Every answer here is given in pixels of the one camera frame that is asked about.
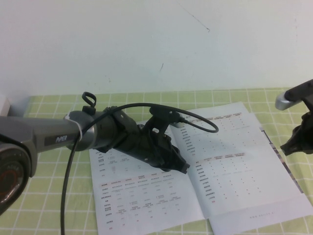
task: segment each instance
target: instruction manual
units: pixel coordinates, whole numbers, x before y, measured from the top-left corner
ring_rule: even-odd
[[[116,150],[90,150],[99,235],[143,235],[201,219],[209,219],[214,234],[228,235],[313,214],[242,103],[190,111],[213,121],[219,132],[168,128],[190,164],[187,174],[164,172]]]

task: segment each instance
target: open booklet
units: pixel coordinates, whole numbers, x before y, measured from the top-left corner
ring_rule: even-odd
[[[220,130],[168,128],[172,144],[190,164],[186,175],[163,172],[116,150],[90,150],[99,234],[141,235],[208,218],[214,234],[227,235],[313,214],[242,103],[191,112]]]

